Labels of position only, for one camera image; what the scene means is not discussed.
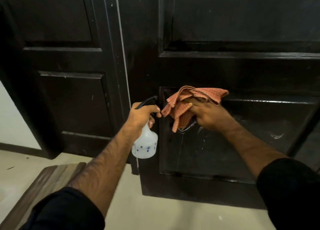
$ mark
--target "wall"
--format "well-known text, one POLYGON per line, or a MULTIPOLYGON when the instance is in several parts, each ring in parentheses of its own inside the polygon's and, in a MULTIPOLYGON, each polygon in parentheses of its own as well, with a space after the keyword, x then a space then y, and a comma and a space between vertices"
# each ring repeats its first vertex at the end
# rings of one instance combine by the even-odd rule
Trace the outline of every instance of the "wall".
POLYGON ((41 149, 1 81, 0 143, 41 149))

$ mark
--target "black sleeve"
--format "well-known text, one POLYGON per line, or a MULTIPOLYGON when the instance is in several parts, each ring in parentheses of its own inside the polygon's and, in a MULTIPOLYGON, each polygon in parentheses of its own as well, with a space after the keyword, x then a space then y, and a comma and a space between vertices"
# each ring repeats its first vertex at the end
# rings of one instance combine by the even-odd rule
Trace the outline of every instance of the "black sleeve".
POLYGON ((318 228, 320 175, 291 158, 267 165, 257 188, 276 229, 318 228))
POLYGON ((103 230, 104 217, 83 193, 65 187, 34 206, 20 230, 103 230))

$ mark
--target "brown rug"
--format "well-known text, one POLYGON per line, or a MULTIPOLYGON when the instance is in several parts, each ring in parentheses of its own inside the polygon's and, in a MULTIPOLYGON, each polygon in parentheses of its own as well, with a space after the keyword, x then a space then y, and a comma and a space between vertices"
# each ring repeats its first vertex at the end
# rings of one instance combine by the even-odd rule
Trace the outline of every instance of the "brown rug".
POLYGON ((35 204, 66 186, 85 166, 86 163, 70 163, 44 168, 0 224, 0 230, 19 229, 35 204))

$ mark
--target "hairy forearm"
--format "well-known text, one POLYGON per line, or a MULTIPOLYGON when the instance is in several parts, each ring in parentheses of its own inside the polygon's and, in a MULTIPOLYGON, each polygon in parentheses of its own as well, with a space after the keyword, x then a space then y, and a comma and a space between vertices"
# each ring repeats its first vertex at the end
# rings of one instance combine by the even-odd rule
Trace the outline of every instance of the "hairy forearm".
POLYGON ((69 183, 84 193, 105 217, 137 131, 125 124, 107 147, 69 183))
POLYGON ((252 135, 234 119, 230 119, 226 125, 221 133, 234 146, 256 178, 269 163, 286 157, 283 153, 276 151, 273 147, 252 135))

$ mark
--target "tile floor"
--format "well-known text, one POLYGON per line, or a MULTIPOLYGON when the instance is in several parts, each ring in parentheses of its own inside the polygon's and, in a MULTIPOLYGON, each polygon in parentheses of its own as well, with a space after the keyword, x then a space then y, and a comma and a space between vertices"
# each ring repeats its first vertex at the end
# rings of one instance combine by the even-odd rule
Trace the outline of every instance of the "tile floor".
MULTIPOLYGON (((0 150, 0 223, 44 167, 88 161, 90 161, 88 157, 65 153, 54 160, 48 160, 0 150)), ((106 229, 269 230, 275 228, 267 212, 263 210, 143 196, 139 176, 132 175, 130 165, 127 165, 106 217, 106 229)))

